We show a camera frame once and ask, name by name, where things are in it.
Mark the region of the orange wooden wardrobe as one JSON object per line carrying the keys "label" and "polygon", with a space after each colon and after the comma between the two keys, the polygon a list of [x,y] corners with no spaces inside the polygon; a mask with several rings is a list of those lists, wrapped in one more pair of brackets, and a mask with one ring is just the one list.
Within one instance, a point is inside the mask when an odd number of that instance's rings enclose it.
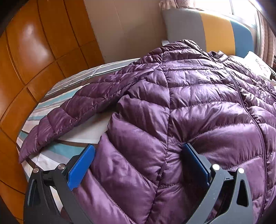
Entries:
{"label": "orange wooden wardrobe", "polygon": [[27,1],[1,34],[1,223],[23,222],[27,181],[16,138],[58,81],[103,64],[84,1]]}

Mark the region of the purple quilted down jacket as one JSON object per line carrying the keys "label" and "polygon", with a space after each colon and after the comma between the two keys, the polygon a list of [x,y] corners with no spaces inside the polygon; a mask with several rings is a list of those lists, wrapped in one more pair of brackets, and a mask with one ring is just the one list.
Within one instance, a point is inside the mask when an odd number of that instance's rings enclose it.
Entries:
{"label": "purple quilted down jacket", "polygon": [[[184,223],[204,197],[182,145],[226,170],[245,170],[257,223],[275,198],[275,86],[222,52],[181,40],[113,73],[126,85],[81,185],[94,223]],[[22,144],[38,152],[50,140]]]}

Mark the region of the grey yellow blue headboard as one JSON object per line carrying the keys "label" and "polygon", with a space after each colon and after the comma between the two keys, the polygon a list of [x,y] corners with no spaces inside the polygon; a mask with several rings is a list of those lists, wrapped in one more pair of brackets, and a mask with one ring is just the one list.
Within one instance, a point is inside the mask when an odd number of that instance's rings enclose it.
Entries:
{"label": "grey yellow blue headboard", "polygon": [[221,51],[242,58],[254,51],[250,29],[234,19],[186,8],[166,9],[162,15],[169,42],[187,39],[205,52]]}

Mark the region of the white embroidered pillow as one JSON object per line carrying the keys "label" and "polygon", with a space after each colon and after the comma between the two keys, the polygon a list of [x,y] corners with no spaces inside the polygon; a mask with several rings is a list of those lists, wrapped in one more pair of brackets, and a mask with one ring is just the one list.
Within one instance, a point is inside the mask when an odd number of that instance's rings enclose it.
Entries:
{"label": "white embroidered pillow", "polygon": [[249,51],[244,57],[245,63],[255,74],[275,81],[275,71],[272,70],[259,56]]}

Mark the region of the bright window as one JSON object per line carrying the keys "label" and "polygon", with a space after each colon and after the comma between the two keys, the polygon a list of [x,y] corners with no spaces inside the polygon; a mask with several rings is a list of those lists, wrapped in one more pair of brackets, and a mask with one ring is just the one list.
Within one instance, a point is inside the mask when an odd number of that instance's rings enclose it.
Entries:
{"label": "bright window", "polygon": [[202,0],[192,1],[191,7],[208,13],[228,16],[250,27],[256,27],[256,8],[249,1]]}

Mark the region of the striped bed sheet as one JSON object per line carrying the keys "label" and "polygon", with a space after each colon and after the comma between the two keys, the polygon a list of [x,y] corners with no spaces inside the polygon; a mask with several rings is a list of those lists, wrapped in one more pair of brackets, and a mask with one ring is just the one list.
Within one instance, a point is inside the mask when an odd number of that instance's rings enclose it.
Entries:
{"label": "striped bed sheet", "polygon": [[19,156],[23,156],[22,144],[34,127],[38,127],[35,135],[59,138],[50,140],[38,152],[27,152],[22,162],[27,179],[33,169],[52,170],[69,162],[87,145],[99,142],[107,130],[113,106],[126,87],[120,83],[121,77],[109,76],[121,74],[121,69],[136,61],[127,59],[84,70],[58,82],[46,93],[19,132],[16,140]]}

